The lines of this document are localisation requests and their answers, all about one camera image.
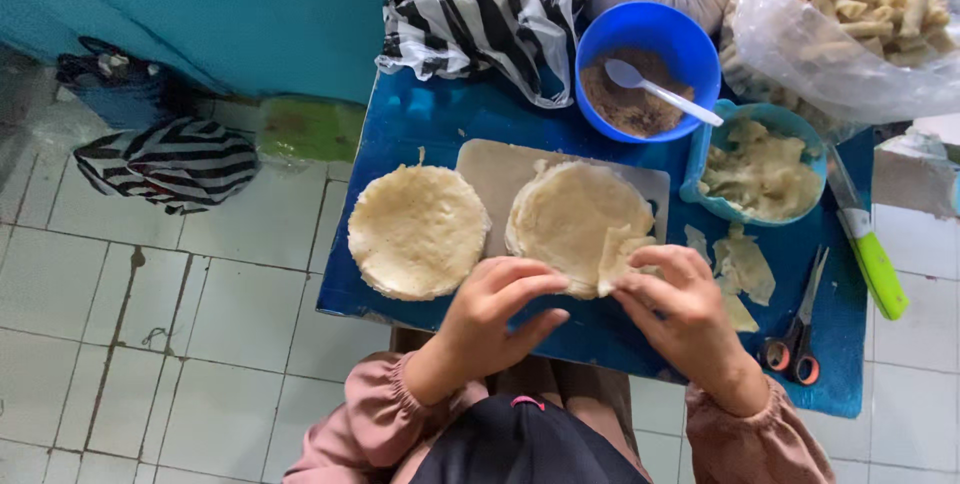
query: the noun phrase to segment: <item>light blue container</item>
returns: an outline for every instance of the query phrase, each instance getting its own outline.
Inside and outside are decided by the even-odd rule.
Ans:
[[[598,56],[625,47],[659,54],[674,78],[693,87],[693,102],[701,107],[713,107],[719,97],[720,59],[714,42],[702,28],[672,7],[649,1],[626,2],[603,12],[580,39],[576,60],[577,106],[586,121],[621,143],[665,143],[692,133],[702,122],[690,115],[684,115],[677,127],[669,131],[642,138],[616,129],[594,111],[580,85],[580,70]]]
[[[784,137],[803,139],[806,143],[806,152],[801,160],[810,165],[813,171],[820,176],[818,202],[819,197],[824,193],[824,185],[827,183],[827,151],[820,136],[806,120],[783,107],[777,107],[770,103],[737,106],[726,99],[721,99],[714,106],[713,111],[724,119],[724,125],[716,129],[709,125],[702,125],[694,133],[690,144],[690,158],[686,162],[686,176],[683,178],[683,184],[679,187],[679,198],[683,199],[684,202],[699,202],[714,216],[724,220],[751,223],[764,227],[780,227],[809,214],[816,203],[806,212],[789,220],[756,220],[730,206],[730,203],[723,197],[705,196],[700,193],[697,184],[700,182],[701,176],[704,175],[704,166],[707,164],[707,152],[710,150],[710,146],[714,145],[724,150],[732,149],[733,145],[727,142],[727,135],[730,134],[731,130],[728,122],[739,119],[760,122],[770,131]]]

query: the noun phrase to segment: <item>scissors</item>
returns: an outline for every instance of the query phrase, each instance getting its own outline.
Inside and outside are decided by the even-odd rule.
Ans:
[[[813,317],[813,300],[817,296],[820,277],[830,252],[829,247],[817,247],[817,257],[806,282],[803,302],[799,305],[796,317],[790,321],[790,328],[782,338],[767,338],[756,355],[762,367],[781,372],[787,379],[805,387],[817,382],[820,377],[820,361],[810,350],[810,338],[813,335],[810,319]]]

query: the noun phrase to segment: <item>white cutting board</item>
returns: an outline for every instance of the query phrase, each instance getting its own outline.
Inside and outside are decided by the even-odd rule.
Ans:
[[[666,218],[670,204],[670,175],[629,167],[618,163],[599,161],[537,150],[526,146],[507,145],[485,139],[472,139],[463,143],[457,156],[457,172],[469,182],[486,207],[493,227],[486,238],[485,257],[507,255],[503,240],[514,206],[514,197],[521,188],[537,175],[534,163],[546,160],[547,168],[567,161],[585,161],[591,165],[609,167],[633,186],[649,201],[655,202],[654,236],[658,244],[666,243]]]

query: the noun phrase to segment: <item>hand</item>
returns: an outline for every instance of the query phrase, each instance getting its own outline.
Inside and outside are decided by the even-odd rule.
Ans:
[[[728,412],[753,416],[763,410],[770,395],[766,378],[740,344],[700,254],[679,245],[650,245],[628,263],[658,266],[665,278],[631,272],[613,284],[613,297],[647,341]]]
[[[544,311],[517,328],[507,320],[527,302],[559,293],[570,281],[540,261],[486,259],[454,296],[437,335],[410,358],[403,380],[417,401],[433,405],[467,381],[492,375],[523,360],[570,313]]]

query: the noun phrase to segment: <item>plastic spoon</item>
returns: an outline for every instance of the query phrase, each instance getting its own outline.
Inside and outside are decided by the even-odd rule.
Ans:
[[[643,78],[643,75],[641,75],[641,72],[637,71],[637,68],[631,66],[623,60],[608,58],[606,60],[606,64],[604,64],[604,68],[606,69],[606,74],[609,75],[609,78],[622,88],[642,88],[650,94],[659,97],[674,107],[677,107],[678,109],[700,119],[703,122],[716,127],[723,125],[723,119],[715,115],[713,111],[704,109],[693,101],[687,101],[686,99],[677,96],[673,92],[657,86],[656,84]]]

